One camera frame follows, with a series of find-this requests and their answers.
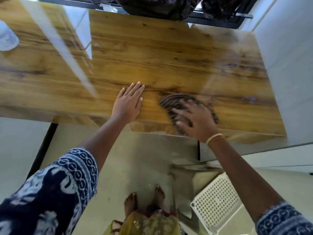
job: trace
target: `forearm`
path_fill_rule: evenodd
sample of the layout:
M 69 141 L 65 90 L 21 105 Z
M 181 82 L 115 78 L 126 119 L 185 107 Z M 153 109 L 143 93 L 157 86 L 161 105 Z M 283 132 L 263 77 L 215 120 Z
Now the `forearm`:
M 224 139 L 210 144 L 254 222 L 283 198 Z
M 92 153 L 97 162 L 99 172 L 125 125 L 126 123 L 121 117 L 117 115 L 112 116 L 95 134 L 78 145 L 78 147 L 85 148 Z

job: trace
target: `foot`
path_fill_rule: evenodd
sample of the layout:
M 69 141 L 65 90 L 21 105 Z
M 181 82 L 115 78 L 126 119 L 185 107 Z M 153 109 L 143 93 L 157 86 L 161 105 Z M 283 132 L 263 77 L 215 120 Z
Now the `foot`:
M 157 185 L 156 190 L 154 192 L 154 198 L 152 200 L 152 204 L 155 204 L 159 206 L 160 208 L 162 208 L 164 199 L 165 199 L 164 191 L 162 190 L 160 185 Z
M 136 210 L 137 194 L 131 193 L 124 201 L 125 219 Z

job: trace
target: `person's right hand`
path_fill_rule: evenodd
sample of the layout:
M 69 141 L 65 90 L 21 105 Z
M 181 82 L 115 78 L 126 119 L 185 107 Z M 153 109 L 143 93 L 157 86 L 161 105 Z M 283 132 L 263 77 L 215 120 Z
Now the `person's right hand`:
M 192 101 L 180 102 L 187 108 L 186 110 L 178 110 L 173 108 L 175 113 L 188 118 L 193 126 L 190 127 L 181 121 L 177 121 L 178 127 L 182 128 L 190 137 L 194 137 L 200 142 L 206 142 L 211 136 L 217 134 L 217 127 L 213 120 L 210 110 L 204 105 L 196 105 Z

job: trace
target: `wooden countertop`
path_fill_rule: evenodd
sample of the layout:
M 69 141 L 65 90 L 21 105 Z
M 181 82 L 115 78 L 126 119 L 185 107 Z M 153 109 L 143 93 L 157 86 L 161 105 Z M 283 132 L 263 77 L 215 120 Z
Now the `wooden countertop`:
M 20 40 L 0 53 L 0 116 L 95 122 L 141 81 L 136 131 L 168 131 L 159 99 L 189 93 L 213 104 L 220 129 L 286 135 L 252 32 L 25 0 L 0 2 L 0 19 Z

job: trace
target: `blue and white printed shirt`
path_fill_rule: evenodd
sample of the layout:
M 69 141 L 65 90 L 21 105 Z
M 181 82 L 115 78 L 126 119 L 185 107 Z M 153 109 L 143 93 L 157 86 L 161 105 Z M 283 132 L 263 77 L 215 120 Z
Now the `blue and white printed shirt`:
M 37 171 L 0 205 L 0 235 L 70 235 L 96 194 L 98 167 L 84 148 L 68 151 Z M 289 203 L 268 210 L 259 235 L 313 234 L 313 225 Z

